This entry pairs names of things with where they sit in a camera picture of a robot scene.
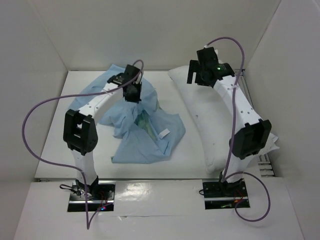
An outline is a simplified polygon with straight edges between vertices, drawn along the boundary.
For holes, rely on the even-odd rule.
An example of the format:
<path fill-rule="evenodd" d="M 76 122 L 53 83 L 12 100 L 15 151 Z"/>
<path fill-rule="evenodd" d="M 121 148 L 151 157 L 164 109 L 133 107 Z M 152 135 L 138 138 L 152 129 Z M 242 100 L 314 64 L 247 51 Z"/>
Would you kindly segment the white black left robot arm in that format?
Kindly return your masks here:
<path fill-rule="evenodd" d="M 143 71 L 127 65 L 124 72 L 107 79 L 102 90 L 82 107 L 65 113 L 63 140 L 70 149 L 75 166 L 80 169 L 76 186 L 88 200 L 99 193 L 99 177 L 95 171 L 93 150 L 98 143 L 97 124 L 117 101 L 124 98 L 140 101 Z"/>

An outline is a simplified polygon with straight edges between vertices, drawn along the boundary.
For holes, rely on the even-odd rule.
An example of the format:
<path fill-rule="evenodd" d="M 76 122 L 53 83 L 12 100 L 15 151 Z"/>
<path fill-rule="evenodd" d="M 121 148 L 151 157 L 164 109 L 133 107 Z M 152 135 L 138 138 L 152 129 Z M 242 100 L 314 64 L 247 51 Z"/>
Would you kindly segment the light blue pillowcase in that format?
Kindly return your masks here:
<path fill-rule="evenodd" d="M 152 84 L 142 79 L 141 101 L 121 99 L 100 119 L 99 124 L 114 127 L 121 140 L 111 161 L 114 164 L 152 164 L 168 160 L 186 129 L 178 114 L 165 112 Z"/>

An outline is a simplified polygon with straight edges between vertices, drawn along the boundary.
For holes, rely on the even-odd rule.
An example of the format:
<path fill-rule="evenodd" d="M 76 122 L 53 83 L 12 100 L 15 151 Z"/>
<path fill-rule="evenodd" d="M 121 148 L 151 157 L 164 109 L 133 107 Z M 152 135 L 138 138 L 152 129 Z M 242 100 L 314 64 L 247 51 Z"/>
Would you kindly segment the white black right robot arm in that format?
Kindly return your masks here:
<path fill-rule="evenodd" d="M 226 166 L 218 190 L 230 196 L 250 161 L 266 146 L 272 124 L 255 112 L 238 86 L 239 77 L 228 63 L 220 63 L 213 47 L 196 52 L 189 62 L 187 83 L 211 87 L 222 98 L 232 116 L 231 138 Z"/>

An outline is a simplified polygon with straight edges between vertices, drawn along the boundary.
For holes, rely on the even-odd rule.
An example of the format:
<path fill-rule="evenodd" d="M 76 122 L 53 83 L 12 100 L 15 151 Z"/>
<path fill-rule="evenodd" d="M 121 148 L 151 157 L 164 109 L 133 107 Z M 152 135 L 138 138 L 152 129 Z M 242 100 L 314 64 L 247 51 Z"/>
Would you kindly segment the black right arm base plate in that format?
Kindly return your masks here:
<path fill-rule="evenodd" d="M 221 183 L 218 180 L 204 181 L 198 193 L 204 197 L 206 210 L 250 208 L 247 187 L 244 180 L 236 183 Z"/>

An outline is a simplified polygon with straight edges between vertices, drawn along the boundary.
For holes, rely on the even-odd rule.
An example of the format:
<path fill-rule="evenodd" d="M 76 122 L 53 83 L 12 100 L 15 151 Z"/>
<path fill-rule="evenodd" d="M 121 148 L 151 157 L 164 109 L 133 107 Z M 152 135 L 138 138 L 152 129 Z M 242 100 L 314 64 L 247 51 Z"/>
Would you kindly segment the white pillow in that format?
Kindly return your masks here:
<path fill-rule="evenodd" d="M 188 84 L 187 65 L 168 71 L 194 120 L 204 150 L 208 174 L 225 168 L 232 134 L 232 114 L 220 95 L 209 86 Z"/>

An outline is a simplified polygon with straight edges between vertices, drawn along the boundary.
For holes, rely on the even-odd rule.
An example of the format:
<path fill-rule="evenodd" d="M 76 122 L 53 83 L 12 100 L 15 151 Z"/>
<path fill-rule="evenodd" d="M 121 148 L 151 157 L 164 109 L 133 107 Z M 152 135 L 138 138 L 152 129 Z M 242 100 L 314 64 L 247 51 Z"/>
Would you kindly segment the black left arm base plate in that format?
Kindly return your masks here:
<path fill-rule="evenodd" d="M 73 181 L 71 185 L 65 185 L 70 190 L 67 211 L 69 213 L 85 212 L 85 192 L 77 187 Z M 113 212 L 115 200 L 116 183 L 112 181 L 99 181 L 98 188 L 94 194 L 88 195 L 88 211 Z"/>

